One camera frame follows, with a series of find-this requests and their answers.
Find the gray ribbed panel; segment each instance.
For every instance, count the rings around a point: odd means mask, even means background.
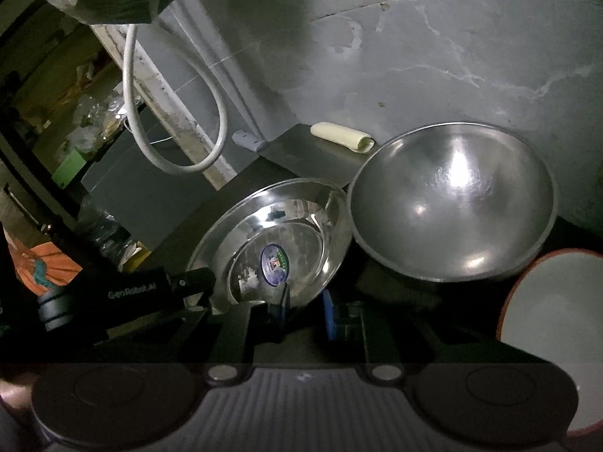
[[[257,369],[213,389],[191,419],[140,452],[460,452],[481,450],[432,430],[401,391],[351,369]],[[532,452],[563,452],[559,444]],[[67,451],[53,446],[49,452]]]

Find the sticker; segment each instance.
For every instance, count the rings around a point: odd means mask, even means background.
[[[263,249],[260,266],[264,279],[273,287],[287,280],[289,276],[289,259],[285,250],[278,244],[269,244]]]

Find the white hose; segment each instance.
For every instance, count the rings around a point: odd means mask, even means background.
[[[134,50],[136,48],[136,32],[138,29],[138,27],[134,24],[128,27],[124,50],[124,102],[126,106],[126,114],[128,115],[128,122],[130,123],[130,128],[132,130],[132,135],[134,136],[134,140],[141,149],[142,153],[147,157],[147,160],[153,163],[160,170],[163,170],[165,173],[169,173],[170,175],[185,175],[186,173],[203,172],[203,170],[208,169],[213,163],[216,162],[216,160],[218,160],[219,155],[222,153],[222,149],[224,149],[228,132],[226,104],[220,95],[218,87],[206,74],[203,64],[199,62],[199,58],[188,51],[188,49],[180,44],[175,37],[161,29],[159,26],[155,26],[155,28],[161,32],[162,37],[164,37],[165,40],[170,43],[171,49],[173,49],[182,59],[184,59],[195,69],[199,76],[201,76],[201,78],[203,78],[205,81],[210,92],[212,92],[213,99],[216,101],[216,106],[218,107],[218,139],[216,140],[215,146],[210,154],[207,155],[203,161],[189,166],[182,166],[172,163],[155,151],[141,126],[140,116],[138,115],[136,101],[134,99]]]

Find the orange fabric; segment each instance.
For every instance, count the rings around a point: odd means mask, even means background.
[[[15,271],[23,284],[38,296],[48,289],[35,283],[34,265],[37,258],[46,264],[46,279],[57,286],[66,286],[81,271],[81,267],[51,241],[29,249],[7,231],[4,231],[4,234]]]

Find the stainless steel bowl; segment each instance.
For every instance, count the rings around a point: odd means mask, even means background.
[[[436,124],[388,141],[352,181],[358,243],[433,282],[507,275],[529,263],[557,215],[557,187],[522,139],[493,126]]]
[[[246,300],[270,300],[286,281],[291,305],[316,297],[352,241],[346,195],[321,180],[297,178],[243,199],[207,231],[188,270],[216,275],[212,306],[226,312]]]

